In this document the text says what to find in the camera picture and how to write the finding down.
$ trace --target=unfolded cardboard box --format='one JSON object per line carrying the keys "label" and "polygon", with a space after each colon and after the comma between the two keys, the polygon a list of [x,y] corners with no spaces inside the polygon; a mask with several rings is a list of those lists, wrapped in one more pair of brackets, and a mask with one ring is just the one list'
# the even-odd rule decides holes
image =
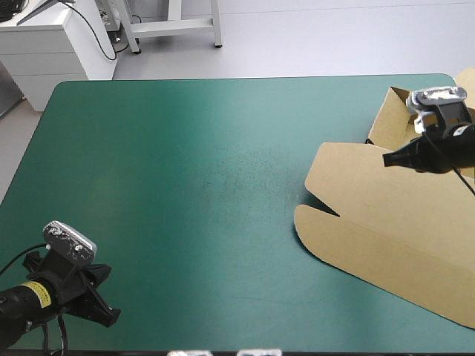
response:
{"label": "unfolded cardboard box", "polygon": [[[475,78],[475,70],[469,74]],[[475,85],[460,85],[475,96]],[[295,227],[323,261],[475,328],[473,196],[454,173],[421,174],[383,164],[382,154],[416,136],[407,95],[389,89],[370,131],[374,145],[319,148],[305,186],[339,216],[299,205]]]}

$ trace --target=yellow label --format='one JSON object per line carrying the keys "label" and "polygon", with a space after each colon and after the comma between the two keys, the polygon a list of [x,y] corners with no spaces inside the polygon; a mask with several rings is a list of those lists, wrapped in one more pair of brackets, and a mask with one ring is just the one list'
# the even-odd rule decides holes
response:
{"label": "yellow label", "polygon": [[28,287],[29,289],[35,292],[36,296],[39,299],[39,304],[42,306],[42,309],[51,305],[50,294],[48,293],[48,290],[42,284],[38,282],[30,281],[30,282],[21,284],[21,286]]}

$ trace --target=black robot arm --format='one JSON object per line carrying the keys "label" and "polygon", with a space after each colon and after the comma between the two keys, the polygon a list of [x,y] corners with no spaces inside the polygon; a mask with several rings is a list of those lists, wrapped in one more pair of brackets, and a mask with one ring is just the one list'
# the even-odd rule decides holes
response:
{"label": "black robot arm", "polygon": [[120,315],[102,299],[97,287],[111,273],[107,265],[91,264],[96,245],[70,226],[46,225],[48,253],[31,252],[23,266],[28,281],[0,291],[0,354],[32,329],[66,313],[104,326]]}
{"label": "black robot arm", "polygon": [[385,154],[384,165],[399,165],[419,172],[446,173],[475,166],[475,124],[465,105],[461,87],[418,90],[407,98],[416,112],[416,132],[422,134],[406,146]]}

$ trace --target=white drawer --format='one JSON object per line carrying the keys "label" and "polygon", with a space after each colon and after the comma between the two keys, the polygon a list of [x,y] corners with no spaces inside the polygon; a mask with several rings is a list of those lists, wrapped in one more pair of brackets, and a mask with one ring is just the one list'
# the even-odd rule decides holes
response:
{"label": "white drawer", "polygon": [[74,52],[63,30],[0,32],[0,54],[57,52]]}
{"label": "white drawer", "polygon": [[0,54],[11,76],[83,74],[75,53]]}
{"label": "white drawer", "polygon": [[54,88],[62,82],[88,80],[85,74],[59,74],[49,76],[13,76],[13,80],[19,86],[28,99],[28,102],[36,111],[43,111]]}

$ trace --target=white cabinet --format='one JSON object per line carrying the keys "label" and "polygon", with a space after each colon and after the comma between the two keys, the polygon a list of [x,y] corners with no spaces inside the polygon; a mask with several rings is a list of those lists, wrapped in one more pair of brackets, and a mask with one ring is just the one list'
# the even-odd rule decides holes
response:
{"label": "white cabinet", "polygon": [[[36,111],[43,111],[53,89],[73,80],[110,80],[117,61],[106,59],[83,19],[59,3],[16,26],[40,0],[0,23],[0,62]],[[73,5],[91,23],[105,52],[114,57],[94,0]]]}
{"label": "white cabinet", "polygon": [[0,119],[22,99],[22,92],[0,62]]}

